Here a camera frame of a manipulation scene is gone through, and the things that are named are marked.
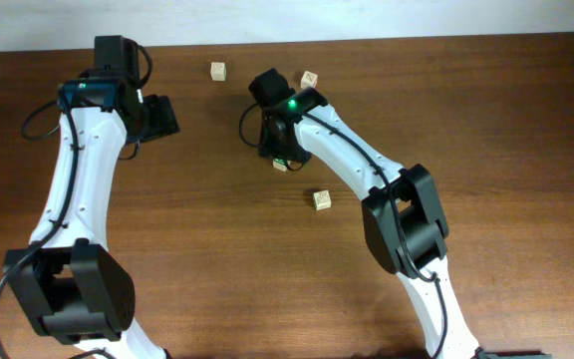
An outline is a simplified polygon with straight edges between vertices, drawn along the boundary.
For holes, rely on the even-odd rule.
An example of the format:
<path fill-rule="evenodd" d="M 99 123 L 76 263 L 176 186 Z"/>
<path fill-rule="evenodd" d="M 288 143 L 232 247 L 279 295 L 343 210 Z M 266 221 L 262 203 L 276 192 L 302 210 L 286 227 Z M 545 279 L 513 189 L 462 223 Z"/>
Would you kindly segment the wooden block green letter R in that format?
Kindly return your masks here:
<path fill-rule="evenodd" d="M 273 168 L 278 170 L 278 171 L 281 171 L 281 172 L 287 172 L 288 171 L 288 168 L 287 168 L 287 166 L 283 160 L 273 159 L 272 165 L 273 165 Z"/>

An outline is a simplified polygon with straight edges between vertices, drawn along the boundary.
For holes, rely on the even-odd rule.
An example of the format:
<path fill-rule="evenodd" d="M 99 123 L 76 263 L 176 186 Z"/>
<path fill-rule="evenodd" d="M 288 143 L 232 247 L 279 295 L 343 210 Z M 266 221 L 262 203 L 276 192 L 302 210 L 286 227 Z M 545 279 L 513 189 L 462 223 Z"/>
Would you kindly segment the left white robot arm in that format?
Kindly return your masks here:
<path fill-rule="evenodd" d="M 136 320 L 135 285 L 110 255 L 107 216 L 120 152 L 178 132 L 169 98 L 122 80 L 58 89 L 60 148 L 48 200 L 4 277 L 33 330 L 106 358 L 166 358 Z"/>

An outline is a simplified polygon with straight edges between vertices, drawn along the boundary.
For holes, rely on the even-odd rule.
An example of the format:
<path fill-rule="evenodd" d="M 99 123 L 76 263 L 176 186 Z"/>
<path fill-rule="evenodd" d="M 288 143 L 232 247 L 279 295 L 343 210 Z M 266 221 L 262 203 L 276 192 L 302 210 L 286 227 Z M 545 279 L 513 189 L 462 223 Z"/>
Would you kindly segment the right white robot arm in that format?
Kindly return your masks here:
<path fill-rule="evenodd" d="M 471 333 L 448 273 L 448 226 L 435 183 L 421 165 L 387 159 L 354 133 L 316 90 L 255 90 L 266 144 L 294 158 L 314 155 L 361 202 L 369 251 L 403 284 L 432 358 L 472 358 Z"/>

